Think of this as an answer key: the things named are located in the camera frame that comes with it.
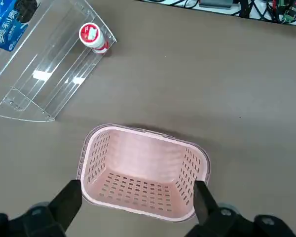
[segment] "acrylic shelf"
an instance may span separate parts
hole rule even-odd
[[[0,116],[54,121],[103,55],[84,46],[80,27],[94,22],[116,39],[84,0],[43,0],[13,52],[0,49]]]

